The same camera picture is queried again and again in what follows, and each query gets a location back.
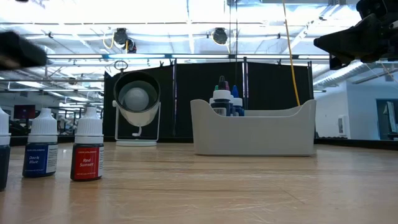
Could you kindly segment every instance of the dark blue label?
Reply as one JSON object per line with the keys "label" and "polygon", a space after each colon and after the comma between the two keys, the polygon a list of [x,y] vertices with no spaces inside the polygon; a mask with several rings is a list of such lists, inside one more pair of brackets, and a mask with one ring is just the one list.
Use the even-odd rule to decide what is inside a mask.
{"label": "dark blue label", "polygon": [[25,148],[24,173],[46,174],[57,167],[57,145],[31,144]]}

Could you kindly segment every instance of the wall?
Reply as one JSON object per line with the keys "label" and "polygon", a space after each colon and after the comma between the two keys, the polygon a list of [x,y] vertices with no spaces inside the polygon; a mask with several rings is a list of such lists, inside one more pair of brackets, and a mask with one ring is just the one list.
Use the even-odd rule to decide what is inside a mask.
{"label": "wall", "polygon": [[11,119],[14,117],[14,105],[36,105],[39,110],[43,106],[59,106],[59,100],[52,96],[39,96],[37,93],[28,92],[28,97],[20,96],[19,93],[0,93],[0,106],[11,110]]}
{"label": "wall", "polygon": [[326,89],[326,93],[315,93],[317,113],[315,126],[320,137],[342,137],[338,132],[338,118],[346,116],[346,136],[350,138],[346,82],[338,87]]}
{"label": "wall", "polygon": [[352,139],[380,140],[376,99],[398,99],[390,85],[347,85],[349,127]]}

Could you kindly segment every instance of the white lamp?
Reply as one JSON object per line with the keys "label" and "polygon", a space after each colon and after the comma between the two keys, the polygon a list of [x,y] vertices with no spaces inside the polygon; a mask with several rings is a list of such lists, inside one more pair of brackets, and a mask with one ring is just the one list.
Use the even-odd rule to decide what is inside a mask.
{"label": "white lamp", "polygon": [[[157,80],[144,72],[122,73],[115,83],[113,95],[115,98],[113,106],[116,107],[116,145],[156,146],[160,124],[160,86]],[[158,110],[156,140],[118,139],[119,111],[131,125],[139,128],[138,133],[132,134],[134,137],[139,137],[142,132],[141,127],[150,124]]]}

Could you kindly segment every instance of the black backdrop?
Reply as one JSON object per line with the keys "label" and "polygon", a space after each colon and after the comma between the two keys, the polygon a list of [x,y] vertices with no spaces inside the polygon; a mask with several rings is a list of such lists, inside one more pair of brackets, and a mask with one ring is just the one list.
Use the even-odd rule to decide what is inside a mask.
{"label": "black backdrop", "polygon": [[[156,78],[160,85],[160,131],[159,137],[169,138],[172,137],[173,123],[174,123],[174,109],[173,109],[173,67],[150,68],[142,70],[149,75]],[[114,136],[116,124],[116,108],[112,107],[113,86],[118,80],[120,74],[110,77],[105,74],[105,88],[104,88],[104,120],[103,129],[105,136]],[[156,116],[151,124],[142,127],[142,138],[154,139],[157,134],[158,117]],[[119,129],[118,136],[120,139],[131,139],[132,133],[138,132],[138,128],[130,125],[124,117],[119,114]]]}
{"label": "black backdrop", "polygon": [[[313,98],[308,68],[294,67],[300,104]],[[249,110],[284,110],[297,106],[290,65],[248,63]]]}
{"label": "black backdrop", "polygon": [[243,98],[242,63],[194,63],[177,65],[177,119],[176,137],[192,138],[191,100],[209,101],[214,87],[223,75],[232,90],[238,86],[239,96]]}

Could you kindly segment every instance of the wooden tabletop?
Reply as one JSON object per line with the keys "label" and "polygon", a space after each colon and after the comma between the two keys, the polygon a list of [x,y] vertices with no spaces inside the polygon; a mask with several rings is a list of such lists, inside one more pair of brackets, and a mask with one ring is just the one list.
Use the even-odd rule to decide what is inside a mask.
{"label": "wooden tabletop", "polygon": [[13,147],[0,223],[398,223],[398,152],[316,145],[314,157],[205,157],[193,144],[105,144],[104,176],[22,178]]}

